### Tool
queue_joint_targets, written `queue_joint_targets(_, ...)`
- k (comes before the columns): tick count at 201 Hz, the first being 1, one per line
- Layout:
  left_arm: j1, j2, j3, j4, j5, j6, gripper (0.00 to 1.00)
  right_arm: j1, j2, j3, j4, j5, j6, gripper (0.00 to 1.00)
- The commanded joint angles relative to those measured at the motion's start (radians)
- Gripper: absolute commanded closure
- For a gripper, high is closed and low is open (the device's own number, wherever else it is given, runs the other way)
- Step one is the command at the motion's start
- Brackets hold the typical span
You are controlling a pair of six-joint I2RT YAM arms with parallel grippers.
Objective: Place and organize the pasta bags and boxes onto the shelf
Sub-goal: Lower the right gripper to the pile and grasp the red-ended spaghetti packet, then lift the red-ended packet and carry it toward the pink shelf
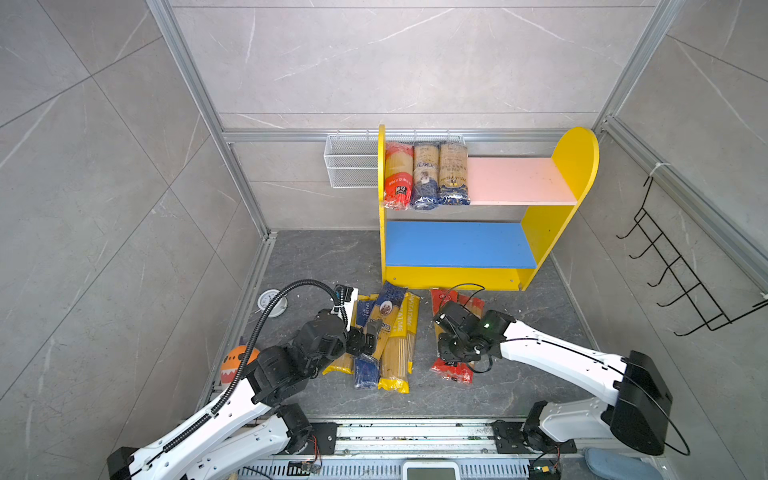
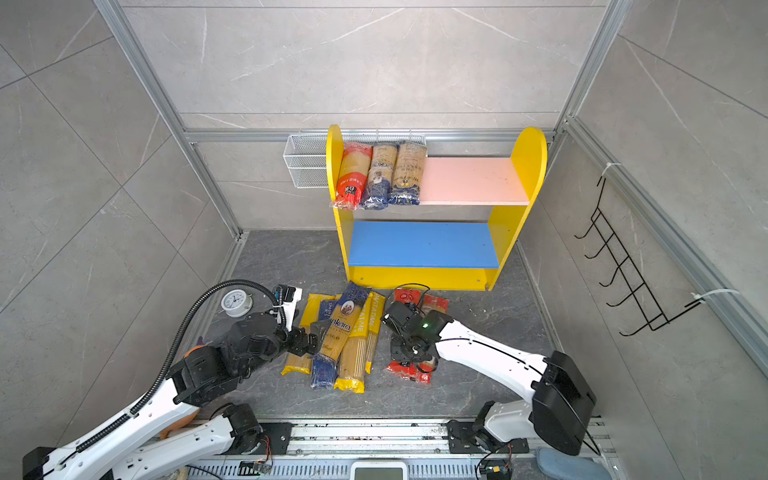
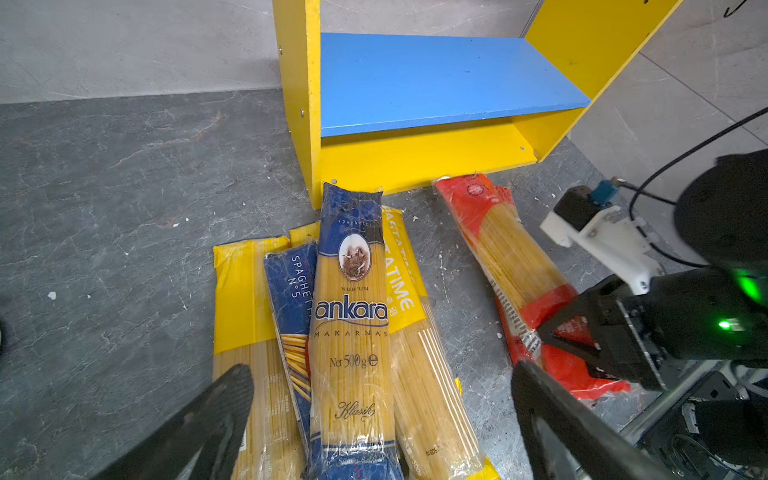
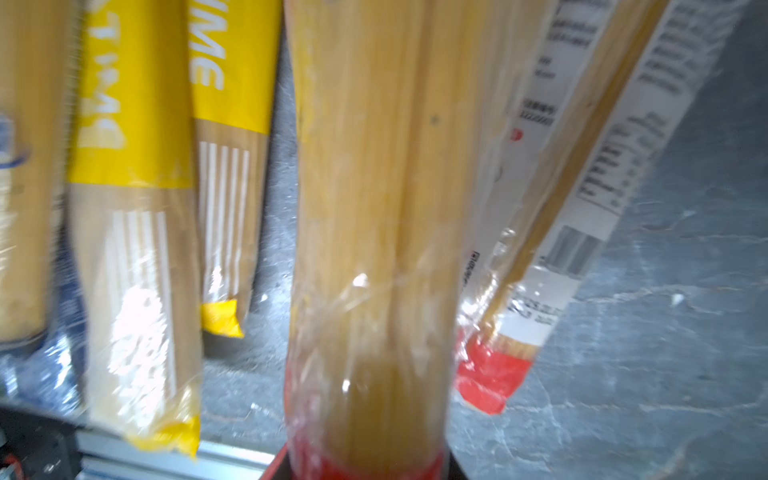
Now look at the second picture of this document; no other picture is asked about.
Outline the red white-label spaghetti bag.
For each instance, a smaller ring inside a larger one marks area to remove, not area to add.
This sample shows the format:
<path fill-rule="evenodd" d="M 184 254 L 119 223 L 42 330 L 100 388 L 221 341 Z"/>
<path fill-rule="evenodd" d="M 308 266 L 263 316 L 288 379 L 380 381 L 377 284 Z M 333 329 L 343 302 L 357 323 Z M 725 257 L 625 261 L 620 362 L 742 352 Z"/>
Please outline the red white-label spaghetti bag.
<path fill-rule="evenodd" d="M 424 313 L 429 313 L 432 310 L 437 310 L 442 313 L 446 313 L 450 305 L 448 299 L 433 296 L 423 291 L 421 301 L 418 306 Z M 401 344 L 397 344 L 392 338 L 390 341 L 390 351 L 393 356 L 393 360 L 387 366 L 387 370 L 394 375 L 399 376 L 401 379 L 409 380 L 419 384 L 429 385 L 431 383 L 432 373 L 437 367 L 438 360 L 430 358 L 429 360 L 413 362 L 405 360 L 401 355 Z"/>

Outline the blue Ankara bag label down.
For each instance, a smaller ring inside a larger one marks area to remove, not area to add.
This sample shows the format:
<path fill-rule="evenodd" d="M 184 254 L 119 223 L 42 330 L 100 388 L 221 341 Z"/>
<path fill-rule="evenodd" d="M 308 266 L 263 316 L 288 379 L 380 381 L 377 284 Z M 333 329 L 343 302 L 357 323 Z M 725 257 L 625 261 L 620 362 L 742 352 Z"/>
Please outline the blue Ankara bag label down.
<path fill-rule="evenodd" d="M 360 203 L 363 209 L 383 210 L 388 206 L 397 155 L 397 144 L 378 144 L 373 147 L 371 166 Z"/>

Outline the blue-end Chinese spaghetti bag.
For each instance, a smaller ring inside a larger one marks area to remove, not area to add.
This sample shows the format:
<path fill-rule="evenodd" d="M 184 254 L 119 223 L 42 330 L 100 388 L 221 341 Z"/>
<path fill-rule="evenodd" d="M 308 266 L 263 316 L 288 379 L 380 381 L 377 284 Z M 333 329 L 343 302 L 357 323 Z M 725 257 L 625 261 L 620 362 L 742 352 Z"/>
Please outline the blue-end Chinese spaghetti bag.
<path fill-rule="evenodd" d="M 423 173 L 426 165 L 427 147 L 415 142 L 399 146 L 395 163 L 389 203 L 393 205 L 418 205 Z"/>

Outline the red clear spaghetti bag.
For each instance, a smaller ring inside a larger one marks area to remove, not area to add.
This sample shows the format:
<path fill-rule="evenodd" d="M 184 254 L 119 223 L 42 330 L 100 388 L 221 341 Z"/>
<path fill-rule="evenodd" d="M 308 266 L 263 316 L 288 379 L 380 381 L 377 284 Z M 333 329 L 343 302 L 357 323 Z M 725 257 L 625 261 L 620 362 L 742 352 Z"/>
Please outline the red clear spaghetti bag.
<path fill-rule="evenodd" d="M 372 155 L 372 145 L 359 142 L 344 145 L 333 202 L 335 208 L 355 210 L 358 207 L 367 184 Z"/>

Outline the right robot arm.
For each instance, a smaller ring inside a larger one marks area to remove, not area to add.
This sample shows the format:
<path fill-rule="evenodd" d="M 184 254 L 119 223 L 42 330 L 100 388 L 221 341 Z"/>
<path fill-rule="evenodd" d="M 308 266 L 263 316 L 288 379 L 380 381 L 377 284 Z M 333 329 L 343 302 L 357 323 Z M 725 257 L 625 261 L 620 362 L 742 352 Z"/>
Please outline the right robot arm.
<path fill-rule="evenodd" d="M 518 401 L 487 402 L 471 427 L 469 441 L 491 452 L 512 441 L 538 438 L 570 456 L 583 445 L 598 447 L 588 432 L 597 397 L 574 360 L 555 350 L 529 353 L 487 338 L 454 319 L 432 310 L 395 302 L 383 314 L 393 331 L 392 359 L 418 364 L 454 362 L 500 383 Z"/>

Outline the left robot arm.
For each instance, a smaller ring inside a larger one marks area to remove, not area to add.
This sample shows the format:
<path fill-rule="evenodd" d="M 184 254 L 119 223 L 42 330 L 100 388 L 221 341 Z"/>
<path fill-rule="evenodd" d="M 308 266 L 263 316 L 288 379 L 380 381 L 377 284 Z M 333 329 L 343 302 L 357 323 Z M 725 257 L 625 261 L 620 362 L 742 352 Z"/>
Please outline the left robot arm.
<path fill-rule="evenodd" d="M 202 427 L 148 446 L 282 354 L 314 354 L 317 336 L 288 330 L 269 313 L 247 315 L 219 339 L 198 346 L 162 373 L 137 401 L 85 436 L 23 458 L 26 479 L 128 479 L 163 475 L 208 453 L 255 448 L 261 427 L 248 405 L 235 405 Z"/>

